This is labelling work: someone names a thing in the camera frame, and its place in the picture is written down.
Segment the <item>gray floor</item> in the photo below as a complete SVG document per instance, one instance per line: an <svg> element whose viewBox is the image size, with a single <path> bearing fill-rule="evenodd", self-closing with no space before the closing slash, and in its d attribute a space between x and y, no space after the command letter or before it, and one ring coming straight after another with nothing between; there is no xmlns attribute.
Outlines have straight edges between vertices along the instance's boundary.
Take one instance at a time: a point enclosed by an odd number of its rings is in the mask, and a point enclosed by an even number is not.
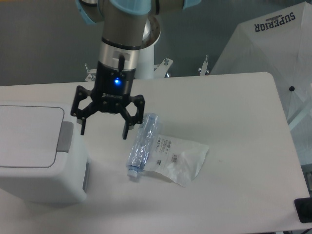
<svg viewBox="0 0 312 234"><path fill-rule="evenodd" d="M202 0L158 17L155 63L174 60L173 76L194 76L209 54L217 61L237 24L302 0ZM96 68L103 24L87 26L74 0L0 2L0 86L78 82Z"/></svg>

